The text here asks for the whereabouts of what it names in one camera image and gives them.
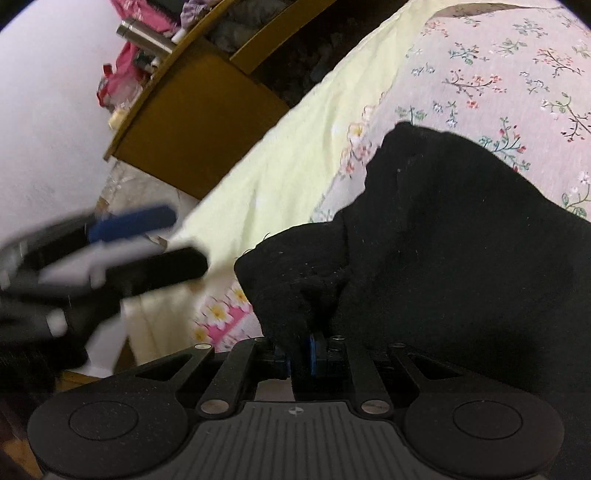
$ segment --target black cloth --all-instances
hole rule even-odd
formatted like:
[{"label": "black cloth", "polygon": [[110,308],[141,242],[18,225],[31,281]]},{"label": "black cloth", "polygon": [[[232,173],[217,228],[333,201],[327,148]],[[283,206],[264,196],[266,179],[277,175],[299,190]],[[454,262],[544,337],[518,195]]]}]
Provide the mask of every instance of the black cloth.
[{"label": "black cloth", "polygon": [[553,478],[589,478],[591,225],[484,148],[398,124],[350,206],[266,239],[235,272],[296,394],[312,331],[404,342],[549,401],[566,426]]}]

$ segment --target wooden shelf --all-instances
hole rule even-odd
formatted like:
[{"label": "wooden shelf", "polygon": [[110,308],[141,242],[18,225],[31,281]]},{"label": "wooden shelf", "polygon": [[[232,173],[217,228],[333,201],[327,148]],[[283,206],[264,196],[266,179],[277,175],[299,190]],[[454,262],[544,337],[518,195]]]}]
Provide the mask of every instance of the wooden shelf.
[{"label": "wooden shelf", "polygon": [[249,76],[335,0],[297,0],[234,55],[207,34],[237,0],[222,0],[165,59],[116,132],[111,156],[202,199],[287,113]]}]

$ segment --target pink floral pattern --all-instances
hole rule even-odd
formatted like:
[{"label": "pink floral pattern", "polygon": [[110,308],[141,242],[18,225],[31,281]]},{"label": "pink floral pattern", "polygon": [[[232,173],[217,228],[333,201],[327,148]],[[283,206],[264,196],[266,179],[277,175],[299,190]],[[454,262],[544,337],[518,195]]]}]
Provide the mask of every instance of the pink floral pattern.
[{"label": "pink floral pattern", "polygon": [[[470,138],[547,198],[591,219],[586,146],[591,140],[591,80],[585,72],[591,33],[557,7],[462,5],[431,19],[371,122],[350,136],[343,167],[312,221],[331,220],[363,191],[371,160],[367,155],[399,121]],[[362,162],[353,160],[353,143],[371,145]]]}]

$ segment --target pink bag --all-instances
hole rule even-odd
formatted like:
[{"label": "pink bag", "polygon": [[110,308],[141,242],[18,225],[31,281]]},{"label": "pink bag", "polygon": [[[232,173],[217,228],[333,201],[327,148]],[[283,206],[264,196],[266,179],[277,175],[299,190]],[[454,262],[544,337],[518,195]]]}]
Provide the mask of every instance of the pink bag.
[{"label": "pink bag", "polygon": [[[146,0],[111,0],[111,3],[121,19],[134,17],[159,33],[175,33],[178,30],[178,25],[175,25],[166,15],[151,7]],[[115,71],[112,72],[110,64],[103,66],[105,76],[99,85],[99,90],[96,92],[100,106],[112,109],[114,106],[110,103],[110,99],[115,96],[115,92],[123,84],[127,84],[129,80],[140,82],[147,75],[146,72],[137,68],[133,63],[138,51],[137,46],[127,42],[117,57]]]}]

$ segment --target metal rivet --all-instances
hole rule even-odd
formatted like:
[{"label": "metal rivet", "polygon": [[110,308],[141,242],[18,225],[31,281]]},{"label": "metal rivet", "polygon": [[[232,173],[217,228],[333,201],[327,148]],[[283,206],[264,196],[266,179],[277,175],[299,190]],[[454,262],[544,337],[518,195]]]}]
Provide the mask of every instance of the metal rivet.
[{"label": "metal rivet", "polygon": [[389,412],[390,405],[384,400],[368,400],[363,402],[361,410],[369,415],[382,415]]},{"label": "metal rivet", "polygon": [[201,411],[208,415],[219,415],[230,410],[230,404],[225,400],[214,398],[213,400],[204,401],[201,404]]}]

